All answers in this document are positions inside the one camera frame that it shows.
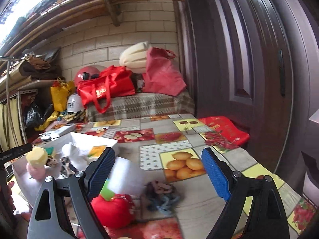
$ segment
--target red bag handle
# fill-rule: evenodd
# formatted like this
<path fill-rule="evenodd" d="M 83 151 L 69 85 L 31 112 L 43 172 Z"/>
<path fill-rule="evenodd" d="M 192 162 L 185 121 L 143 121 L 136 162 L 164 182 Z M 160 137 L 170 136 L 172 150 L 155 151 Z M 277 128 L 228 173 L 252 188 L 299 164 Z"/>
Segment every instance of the red bag handle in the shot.
<path fill-rule="evenodd" d="M 95 84 L 92 84 L 92 97 L 93 97 L 93 102 L 95 105 L 95 108 L 97 109 L 97 111 L 99 113 L 105 113 L 106 110 L 109 108 L 109 106 L 111 105 L 111 92 L 110 92 L 110 79 L 108 76 L 106 76 L 105 78 L 105 86 L 106 86 L 106 92 L 105 92 L 105 96 L 106 96 L 106 100 L 107 100 L 107 105 L 101 109 L 99 103 L 98 103 L 98 98 L 96 96 L 96 88 L 95 88 Z"/>
<path fill-rule="evenodd" d="M 167 57 L 168 59 L 174 59 L 174 58 L 176 57 L 176 55 L 174 54 L 173 51 L 171 51 L 171 50 L 166 50 L 166 52 L 172 54 L 172 56 L 169 55 L 169 56 Z"/>

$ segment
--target blue gripper pad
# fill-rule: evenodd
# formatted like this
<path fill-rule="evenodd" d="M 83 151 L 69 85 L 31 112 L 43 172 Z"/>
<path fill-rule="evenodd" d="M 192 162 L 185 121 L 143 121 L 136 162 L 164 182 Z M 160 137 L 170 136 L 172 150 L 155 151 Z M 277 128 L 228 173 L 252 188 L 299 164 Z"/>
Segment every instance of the blue gripper pad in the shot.
<path fill-rule="evenodd" d="M 95 164 L 98 162 L 99 159 L 91 163 L 96 169 L 93 172 L 92 177 L 90 178 L 87 185 L 87 198 L 89 199 L 89 201 L 91 201 L 93 198 L 99 195 L 115 162 L 114 150 L 112 148 L 106 148 L 105 150 L 108 150 L 108 154 L 102 159 L 102 161 L 97 166 Z"/>
<path fill-rule="evenodd" d="M 228 180 L 209 154 L 207 148 L 204 148 L 202 151 L 202 162 L 218 196 L 227 201 L 231 196 Z"/>

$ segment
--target pile of hair ties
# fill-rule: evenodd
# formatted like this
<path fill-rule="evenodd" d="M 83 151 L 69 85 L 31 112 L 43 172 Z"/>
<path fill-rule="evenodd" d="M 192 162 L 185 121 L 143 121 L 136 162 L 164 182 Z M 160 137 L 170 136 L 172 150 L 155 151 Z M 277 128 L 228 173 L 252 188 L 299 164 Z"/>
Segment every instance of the pile of hair ties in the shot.
<path fill-rule="evenodd" d="M 146 198 L 151 202 L 147 209 L 149 211 L 159 211 L 171 216 L 173 206 L 180 200 L 181 196 L 173 185 L 152 181 L 146 185 Z"/>

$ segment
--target green object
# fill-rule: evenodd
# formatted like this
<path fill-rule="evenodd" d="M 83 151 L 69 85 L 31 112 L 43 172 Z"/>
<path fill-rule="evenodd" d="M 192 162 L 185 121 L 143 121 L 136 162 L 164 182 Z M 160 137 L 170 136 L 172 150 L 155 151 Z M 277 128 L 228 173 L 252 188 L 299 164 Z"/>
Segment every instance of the green object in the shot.
<path fill-rule="evenodd" d="M 100 192 L 100 195 L 107 201 L 110 201 L 111 198 L 114 197 L 115 193 L 113 191 L 110 191 L 108 188 L 107 188 L 107 185 L 108 185 L 108 182 L 109 182 L 109 179 L 106 179 L 104 185 L 103 185 L 103 188 L 101 189 L 101 192 Z"/>
<path fill-rule="evenodd" d="M 47 151 L 47 154 L 51 156 L 54 152 L 54 147 L 45 148 L 45 150 Z"/>

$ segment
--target red helmet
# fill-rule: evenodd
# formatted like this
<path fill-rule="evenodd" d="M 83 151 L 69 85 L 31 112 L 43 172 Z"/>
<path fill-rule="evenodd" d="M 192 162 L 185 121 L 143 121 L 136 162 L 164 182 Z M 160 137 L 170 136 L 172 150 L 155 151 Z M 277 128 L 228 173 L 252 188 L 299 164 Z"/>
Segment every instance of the red helmet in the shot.
<path fill-rule="evenodd" d="M 78 86 L 79 82 L 83 81 L 83 77 L 86 78 L 86 80 L 89 80 L 91 79 L 92 75 L 99 74 L 99 73 L 100 71 L 96 67 L 92 67 L 92 66 L 83 67 L 75 75 L 74 84 L 75 86 Z"/>

